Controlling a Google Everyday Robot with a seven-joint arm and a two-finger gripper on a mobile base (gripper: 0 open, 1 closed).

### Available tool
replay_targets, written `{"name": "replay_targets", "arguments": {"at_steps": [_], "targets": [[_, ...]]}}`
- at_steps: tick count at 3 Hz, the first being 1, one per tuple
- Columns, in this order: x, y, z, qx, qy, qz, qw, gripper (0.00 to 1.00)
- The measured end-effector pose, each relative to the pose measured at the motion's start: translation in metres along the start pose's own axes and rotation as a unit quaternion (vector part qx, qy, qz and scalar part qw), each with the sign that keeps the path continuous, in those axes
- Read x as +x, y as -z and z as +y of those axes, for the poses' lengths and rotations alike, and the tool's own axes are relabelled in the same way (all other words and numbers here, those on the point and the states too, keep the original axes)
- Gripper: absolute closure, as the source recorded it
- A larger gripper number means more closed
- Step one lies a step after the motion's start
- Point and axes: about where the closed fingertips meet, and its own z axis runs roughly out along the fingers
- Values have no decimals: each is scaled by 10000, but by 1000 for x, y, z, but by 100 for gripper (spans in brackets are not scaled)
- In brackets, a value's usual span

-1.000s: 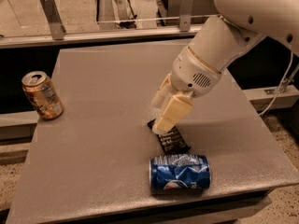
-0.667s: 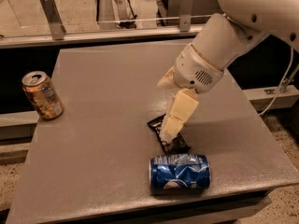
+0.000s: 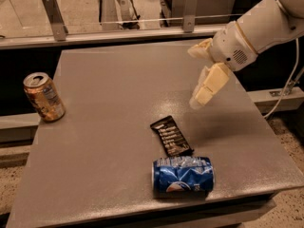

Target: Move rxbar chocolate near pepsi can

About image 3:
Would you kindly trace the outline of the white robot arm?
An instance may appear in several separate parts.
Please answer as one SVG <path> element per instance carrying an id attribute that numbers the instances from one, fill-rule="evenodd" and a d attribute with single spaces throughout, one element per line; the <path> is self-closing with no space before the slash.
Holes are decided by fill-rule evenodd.
<path id="1" fill-rule="evenodd" d="M 190 47 L 188 53 L 212 63 L 200 73 L 190 106 L 199 109 L 227 84 L 230 74 L 263 51 L 304 34 L 304 0 L 262 0 L 214 37 Z"/>

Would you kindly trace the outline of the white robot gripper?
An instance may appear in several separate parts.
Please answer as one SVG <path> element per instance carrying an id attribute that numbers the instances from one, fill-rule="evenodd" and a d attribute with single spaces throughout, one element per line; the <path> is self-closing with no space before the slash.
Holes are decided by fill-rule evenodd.
<path id="1" fill-rule="evenodd" d="M 187 52 L 194 58 L 222 62 L 215 63 L 211 67 L 205 66 L 201 71 L 198 84 L 189 101 L 193 109 L 200 109 L 207 105 L 228 83 L 230 68 L 233 71 L 240 71 L 257 58 L 257 52 L 250 45 L 236 21 L 228 23 L 225 28 L 215 34 L 213 39 L 205 39 L 190 47 Z"/>

